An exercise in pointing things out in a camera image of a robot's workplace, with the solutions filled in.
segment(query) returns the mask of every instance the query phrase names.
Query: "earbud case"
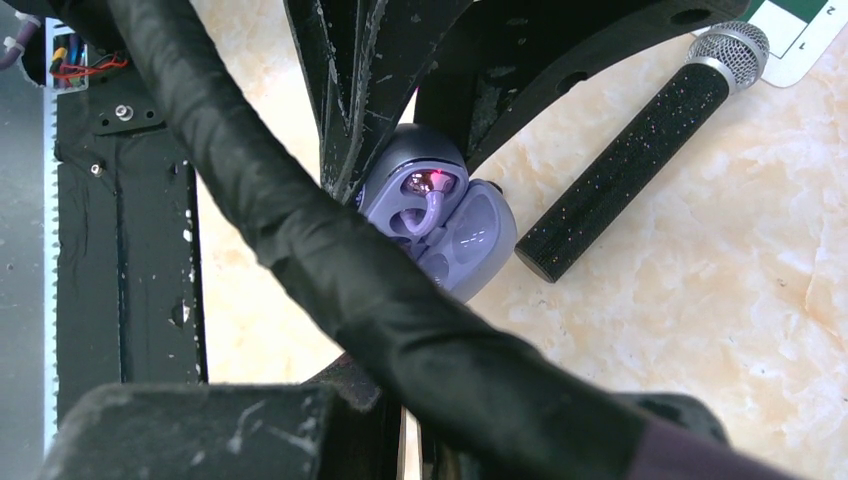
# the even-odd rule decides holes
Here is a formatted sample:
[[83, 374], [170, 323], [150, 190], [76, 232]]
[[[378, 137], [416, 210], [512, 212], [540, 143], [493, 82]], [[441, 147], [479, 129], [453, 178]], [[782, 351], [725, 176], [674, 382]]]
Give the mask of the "earbud case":
[[[403, 188], [414, 172], [437, 170], [455, 177], [435, 230], [417, 237], [400, 218], [426, 209], [426, 199]], [[512, 210], [489, 182], [469, 181], [465, 162], [450, 140], [431, 128], [398, 126], [360, 193], [359, 211], [407, 249], [422, 270], [466, 302], [503, 268], [517, 241]]]

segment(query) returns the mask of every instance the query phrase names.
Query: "silver screw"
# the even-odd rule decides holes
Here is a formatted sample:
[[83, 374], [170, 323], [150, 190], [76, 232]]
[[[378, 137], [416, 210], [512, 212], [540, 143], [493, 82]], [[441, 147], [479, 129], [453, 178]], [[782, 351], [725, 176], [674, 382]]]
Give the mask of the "silver screw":
[[115, 116], [122, 122], [129, 122], [132, 119], [132, 107], [127, 105], [118, 105], [115, 107]]

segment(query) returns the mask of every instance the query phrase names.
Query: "glittery black handle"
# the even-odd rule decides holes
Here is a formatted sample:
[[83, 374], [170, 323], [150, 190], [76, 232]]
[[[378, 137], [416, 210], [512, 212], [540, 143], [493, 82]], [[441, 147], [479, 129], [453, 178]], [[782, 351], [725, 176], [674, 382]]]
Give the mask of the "glittery black handle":
[[681, 68], [518, 242], [518, 258], [559, 280], [728, 94], [715, 69]]

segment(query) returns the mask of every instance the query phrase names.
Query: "white serrated strip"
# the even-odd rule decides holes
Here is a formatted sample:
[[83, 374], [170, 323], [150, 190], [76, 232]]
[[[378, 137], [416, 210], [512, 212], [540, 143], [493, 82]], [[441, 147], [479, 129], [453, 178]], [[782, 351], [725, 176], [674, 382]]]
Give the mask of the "white serrated strip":
[[[45, 58], [53, 58], [53, 38], [59, 22], [45, 22]], [[47, 73], [44, 88], [44, 453], [53, 444], [57, 431], [56, 399], [59, 394], [59, 374], [56, 359], [56, 283], [59, 267], [59, 162], [55, 155], [56, 91]]]

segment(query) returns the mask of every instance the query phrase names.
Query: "silver mesh grille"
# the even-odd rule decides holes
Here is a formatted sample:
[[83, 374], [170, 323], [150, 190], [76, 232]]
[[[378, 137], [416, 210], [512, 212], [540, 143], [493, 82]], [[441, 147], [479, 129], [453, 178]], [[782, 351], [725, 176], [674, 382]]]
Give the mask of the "silver mesh grille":
[[[734, 38], [729, 32], [745, 38], [748, 43]], [[755, 45], [754, 51], [749, 44]], [[714, 58], [724, 64], [740, 90], [759, 80], [768, 59], [769, 42], [762, 30], [747, 22], [725, 22], [704, 32], [689, 48], [686, 63], [696, 57]]]

